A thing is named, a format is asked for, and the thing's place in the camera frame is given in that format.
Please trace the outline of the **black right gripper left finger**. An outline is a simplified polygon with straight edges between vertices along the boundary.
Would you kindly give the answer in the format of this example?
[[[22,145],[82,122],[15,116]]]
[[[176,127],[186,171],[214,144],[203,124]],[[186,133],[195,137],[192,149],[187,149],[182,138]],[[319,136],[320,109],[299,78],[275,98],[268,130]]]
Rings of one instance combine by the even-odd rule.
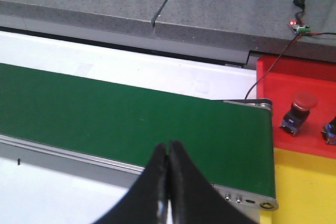
[[[95,223],[167,223],[166,145],[159,143],[142,174]]]

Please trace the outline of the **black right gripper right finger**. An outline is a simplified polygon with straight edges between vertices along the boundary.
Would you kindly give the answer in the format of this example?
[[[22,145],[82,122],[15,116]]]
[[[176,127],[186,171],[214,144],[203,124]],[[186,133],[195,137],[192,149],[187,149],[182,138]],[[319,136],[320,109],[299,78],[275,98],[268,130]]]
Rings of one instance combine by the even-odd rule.
[[[170,201],[174,223],[255,223],[210,185],[185,150],[171,141],[169,154]]]

